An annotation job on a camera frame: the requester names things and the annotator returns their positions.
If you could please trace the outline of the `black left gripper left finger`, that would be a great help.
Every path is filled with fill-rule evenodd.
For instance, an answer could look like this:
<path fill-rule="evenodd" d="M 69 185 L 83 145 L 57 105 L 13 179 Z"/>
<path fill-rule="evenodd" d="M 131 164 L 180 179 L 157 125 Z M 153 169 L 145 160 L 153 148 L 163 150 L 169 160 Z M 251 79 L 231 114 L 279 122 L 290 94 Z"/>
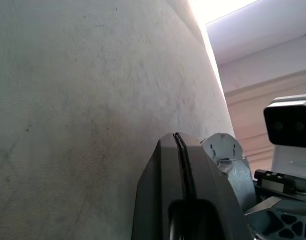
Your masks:
<path fill-rule="evenodd" d="M 191 240 L 183 177 L 190 138 L 168 133 L 157 142 L 138 181 L 131 240 Z"/>

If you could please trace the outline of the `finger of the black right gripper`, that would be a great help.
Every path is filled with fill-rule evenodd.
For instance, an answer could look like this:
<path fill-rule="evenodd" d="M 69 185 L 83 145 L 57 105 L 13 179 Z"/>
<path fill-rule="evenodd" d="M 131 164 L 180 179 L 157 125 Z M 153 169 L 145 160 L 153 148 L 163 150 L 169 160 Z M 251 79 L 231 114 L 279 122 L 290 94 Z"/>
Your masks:
<path fill-rule="evenodd" d="M 245 217 L 257 240 L 306 240 L 306 202 L 272 196 Z"/>

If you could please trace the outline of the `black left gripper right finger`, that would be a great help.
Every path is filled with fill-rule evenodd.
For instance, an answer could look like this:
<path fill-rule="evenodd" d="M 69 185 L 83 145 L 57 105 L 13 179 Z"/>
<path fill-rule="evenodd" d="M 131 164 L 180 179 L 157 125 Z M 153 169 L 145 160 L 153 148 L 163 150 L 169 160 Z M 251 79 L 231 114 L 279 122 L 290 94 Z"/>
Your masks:
<path fill-rule="evenodd" d="M 183 160 L 185 201 L 184 240 L 251 240 L 235 193 L 199 141 L 178 133 Z"/>

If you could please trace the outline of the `grey round cap plate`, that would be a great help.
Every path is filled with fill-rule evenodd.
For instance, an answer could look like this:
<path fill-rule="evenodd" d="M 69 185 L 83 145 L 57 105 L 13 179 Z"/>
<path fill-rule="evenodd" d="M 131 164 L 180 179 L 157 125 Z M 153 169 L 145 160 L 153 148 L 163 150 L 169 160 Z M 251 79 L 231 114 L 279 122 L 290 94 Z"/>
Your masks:
<path fill-rule="evenodd" d="M 249 164 L 243 155 L 240 143 L 230 134 L 215 133 L 202 140 L 201 145 L 224 174 L 249 171 Z"/>

